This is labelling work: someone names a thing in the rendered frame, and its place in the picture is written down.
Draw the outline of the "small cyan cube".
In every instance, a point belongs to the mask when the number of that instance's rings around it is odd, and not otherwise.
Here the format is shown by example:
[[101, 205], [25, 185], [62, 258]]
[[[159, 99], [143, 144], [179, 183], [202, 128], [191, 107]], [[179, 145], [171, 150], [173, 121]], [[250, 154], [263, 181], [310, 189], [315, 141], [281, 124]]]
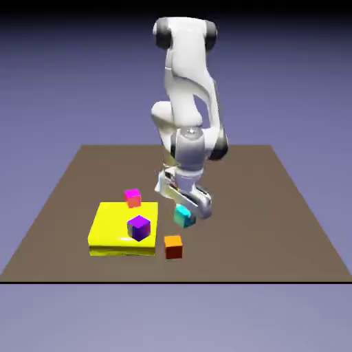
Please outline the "small cyan cube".
[[187, 228], [195, 224], [196, 217], [187, 207], [177, 204], [174, 211], [174, 222], [182, 228]]

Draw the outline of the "small orange cube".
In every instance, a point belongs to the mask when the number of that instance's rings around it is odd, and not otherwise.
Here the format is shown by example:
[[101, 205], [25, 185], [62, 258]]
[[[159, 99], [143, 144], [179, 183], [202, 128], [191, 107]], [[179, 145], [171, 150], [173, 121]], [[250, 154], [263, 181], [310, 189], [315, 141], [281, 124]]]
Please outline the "small orange cube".
[[164, 251], [166, 259], [181, 259], [183, 255], [183, 243], [180, 235], [164, 237]]

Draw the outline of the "small purple cube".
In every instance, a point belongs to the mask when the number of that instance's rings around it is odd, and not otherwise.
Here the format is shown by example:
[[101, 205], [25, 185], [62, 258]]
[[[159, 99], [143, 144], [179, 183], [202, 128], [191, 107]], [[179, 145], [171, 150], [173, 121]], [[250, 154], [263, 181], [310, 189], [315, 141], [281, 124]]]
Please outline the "small purple cube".
[[142, 215], [128, 220], [126, 224], [128, 235], [138, 242], [144, 240], [151, 233], [151, 222]]

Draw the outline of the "small pink cube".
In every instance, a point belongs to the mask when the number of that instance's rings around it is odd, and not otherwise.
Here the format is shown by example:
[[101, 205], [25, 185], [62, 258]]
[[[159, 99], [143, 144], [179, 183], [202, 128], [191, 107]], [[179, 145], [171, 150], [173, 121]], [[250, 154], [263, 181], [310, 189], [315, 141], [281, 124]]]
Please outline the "small pink cube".
[[137, 188], [124, 191], [124, 200], [129, 208], [137, 208], [141, 206], [142, 198]]

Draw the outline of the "large yellow box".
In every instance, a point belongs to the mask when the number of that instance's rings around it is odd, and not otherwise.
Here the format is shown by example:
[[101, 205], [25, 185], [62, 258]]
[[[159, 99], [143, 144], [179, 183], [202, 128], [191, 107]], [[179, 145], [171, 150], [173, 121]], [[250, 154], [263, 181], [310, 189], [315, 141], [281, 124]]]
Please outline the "large yellow box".
[[[142, 215], [151, 222], [151, 233], [138, 242], [128, 235], [127, 221]], [[158, 203], [143, 202], [129, 208], [125, 202], [102, 202], [88, 235], [92, 256], [153, 256], [155, 254]]]

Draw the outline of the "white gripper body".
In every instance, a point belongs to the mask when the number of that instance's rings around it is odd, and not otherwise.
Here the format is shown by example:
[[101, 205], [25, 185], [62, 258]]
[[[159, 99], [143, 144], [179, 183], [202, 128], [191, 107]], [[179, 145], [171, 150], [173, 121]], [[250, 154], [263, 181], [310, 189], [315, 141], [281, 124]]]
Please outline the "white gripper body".
[[167, 168], [158, 175], [155, 191], [161, 196], [172, 199], [176, 204], [185, 206], [192, 215], [207, 219], [212, 214], [212, 197], [197, 181], [203, 169], [196, 171], [182, 168]]

